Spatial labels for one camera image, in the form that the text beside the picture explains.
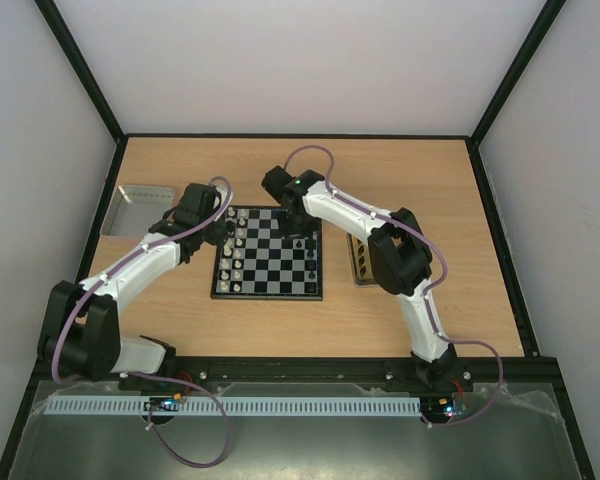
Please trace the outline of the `black silver chess board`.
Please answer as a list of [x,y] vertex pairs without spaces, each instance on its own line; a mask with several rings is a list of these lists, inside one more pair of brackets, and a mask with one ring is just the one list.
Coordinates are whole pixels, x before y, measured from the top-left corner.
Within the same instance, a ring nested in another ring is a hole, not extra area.
[[[285,238],[279,232],[280,208],[231,205],[224,214],[233,236],[216,250],[210,297],[215,300],[323,299],[322,229],[309,237]],[[242,278],[235,280],[233,272]],[[233,282],[241,291],[231,290]]]

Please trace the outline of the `gold tin box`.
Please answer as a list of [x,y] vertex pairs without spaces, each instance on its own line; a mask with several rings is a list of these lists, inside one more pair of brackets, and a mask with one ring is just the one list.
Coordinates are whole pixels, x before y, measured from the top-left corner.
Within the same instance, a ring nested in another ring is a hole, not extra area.
[[349,251],[353,283],[356,287],[376,287],[368,247],[357,237],[347,233],[346,240]]

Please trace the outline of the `silver tin lid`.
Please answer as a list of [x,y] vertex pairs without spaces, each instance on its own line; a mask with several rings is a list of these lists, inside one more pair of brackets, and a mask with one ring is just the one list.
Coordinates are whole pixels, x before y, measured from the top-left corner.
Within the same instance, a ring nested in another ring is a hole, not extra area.
[[141,238],[174,203],[173,187],[119,185],[114,190],[100,234],[109,237]]

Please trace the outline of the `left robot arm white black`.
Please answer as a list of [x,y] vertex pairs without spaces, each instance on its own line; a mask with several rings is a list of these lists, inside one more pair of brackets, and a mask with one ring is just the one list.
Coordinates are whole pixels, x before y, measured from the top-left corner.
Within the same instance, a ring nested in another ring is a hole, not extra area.
[[100,381],[110,374],[157,373],[168,345],[146,336],[125,338],[119,318],[149,285],[190,262],[203,244],[218,246],[232,234],[223,218],[233,198],[230,182],[216,176],[189,184],[179,202],[152,225],[130,252],[77,283],[50,292],[37,355],[52,379]]

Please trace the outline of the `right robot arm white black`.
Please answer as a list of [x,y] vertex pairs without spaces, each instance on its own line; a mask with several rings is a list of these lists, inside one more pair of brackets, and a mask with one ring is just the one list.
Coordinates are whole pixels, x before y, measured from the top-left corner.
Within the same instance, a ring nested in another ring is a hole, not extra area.
[[366,204],[313,170],[294,177],[276,166],[265,174],[262,187],[283,208],[283,234],[305,235],[320,222],[328,222],[361,241],[374,281],[399,302],[410,332],[418,384],[430,392],[446,385],[457,354],[432,293],[431,263],[437,250],[426,242],[413,213]]

